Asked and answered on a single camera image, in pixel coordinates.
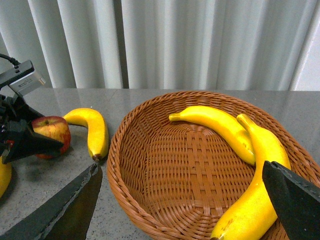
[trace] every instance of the banana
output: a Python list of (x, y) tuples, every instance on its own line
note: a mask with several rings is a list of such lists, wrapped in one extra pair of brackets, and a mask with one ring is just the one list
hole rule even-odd
[(2, 156), (0, 156), (0, 198), (6, 191), (11, 180), (11, 163), (3, 164)]
[(214, 130), (244, 162), (255, 165), (256, 160), (249, 135), (229, 113), (210, 106), (195, 105), (179, 113), (170, 114), (169, 120), (200, 124)]
[(252, 141), (255, 173), (247, 190), (214, 226), (211, 240), (259, 240), (277, 219), (262, 180), (264, 162), (276, 161), (291, 169), (285, 148), (271, 131), (256, 125), (246, 114), (236, 120)]
[(72, 125), (88, 128), (87, 147), (93, 160), (103, 159), (109, 149), (109, 133), (104, 117), (97, 110), (91, 108), (76, 108), (63, 116)]

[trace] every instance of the basket rim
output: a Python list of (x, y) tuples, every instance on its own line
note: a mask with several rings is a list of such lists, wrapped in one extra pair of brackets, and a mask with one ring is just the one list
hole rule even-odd
[(306, 159), (309, 159), (310, 162), (314, 161), (313, 157), (305, 150), (304, 147), (302, 147), (297, 140), (280, 124), (280, 122), (275, 119), (272, 115), (267, 113), (264, 109), (257, 107), (253, 105), (252, 103), (249, 103), (247, 101), (244, 101), (242, 99), (239, 99), (234, 96), (230, 96), (224, 93), (220, 92), (213, 92), (208, 90), (180, 90), (175, 92), (169, 92), (165, 93), (163, 95), (155, 96), (151, 99), (148, 99), (144, 101), (143, 103), (136, 106), (134, 109), (132, 109), (130, 112), (128, 112), (125, 117), (122, 119), (118, 129), (116, 130), (114, 136), (112, 137), (108, 158), (107, 158), (107, 165), (106, 165), (106, 172), (107, 172), (107, 178), (109, 181), (109, 185), (111, 188), (111, 191), (114, 194), (114, 197), (120, 204), (121, 208), (125, 211), (125, 213), (129, 216), (130, 220), (137, 226), (139, 225), (139, 228), (142, 229), (145, 233), (149, 234), (152, 237), (156, 236), (156, 239), (189, 239), (189, 237), (186, 237), (178, 230), (172, 229), (170, 227), (165, 226), (163, 223), (156, 220), (151, 214), (146, 212), (139, 203), (131, 196), (129, 189), (127, 188), (125, 182), (122, 179), (121, 173), (120, 173), (120, 162), (119, 159), (116, 159), (116, 152), (120, 150), (120, 145), (117, 147), (117, 143), (121, 142), (130, 127), (131, 123), (134, 121), (135, 117), (143, 111), (148, 106), (151, 106), (154, 103), (159, 103), (162, 101), (166, 101), (168, 98), (178, 98), (180, 96), (192, 96), (192, 97), (201, 97), (203, 95), (212, 95), (212, 97), (223, 97), (227, 100), (236, 100), (239, 101), (248, 107), (258, 110), (260, 113), (265, 114), (269, 119), (272, 119), (275, 126), (285, 133), (288, 140), (294, 145), (298, 146), (302, 150), (302, 154), (305, 156)]

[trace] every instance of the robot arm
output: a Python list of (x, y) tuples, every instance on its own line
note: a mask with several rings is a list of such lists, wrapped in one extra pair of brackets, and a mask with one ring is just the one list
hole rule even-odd
[(0, 94), (0, 155), (3, 164), (34, 154), (52, 155), (63, 146), (62, 142), (34, 132), (31, 121), (43, 115), (28, 106), (23, 98), (44, 85), (44, 79), (30, 60), (19, 63), (14, 59), (12, 63), (13, 68), (0, 74), (0, 91), (9, 86), (15, 93), (14, 97)]

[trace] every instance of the banana stem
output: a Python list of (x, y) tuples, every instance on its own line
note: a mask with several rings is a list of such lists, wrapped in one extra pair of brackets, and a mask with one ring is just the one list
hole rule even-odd
[(180, 113), (171, 113), (169, 115), (169, 120), (171, 122), (174, 122), (174, 121), (179, 121), (180, 120)]
[(248, 115), (246, 115), (244, 113), (239, 114), (238, 116), (236, 116), (236, 120), (248, 132), (249, 132), (249, 129), (251, 128), (251, 126), (255, 126), (256, 125), (256, 123), (254, 121), (252, 121), (252, 119)]

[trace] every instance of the white curtain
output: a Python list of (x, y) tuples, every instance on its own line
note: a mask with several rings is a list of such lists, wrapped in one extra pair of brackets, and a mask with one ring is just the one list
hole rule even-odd
[(320, 91), (319, 5), (0, 0), (0, 53), (53, 88)]

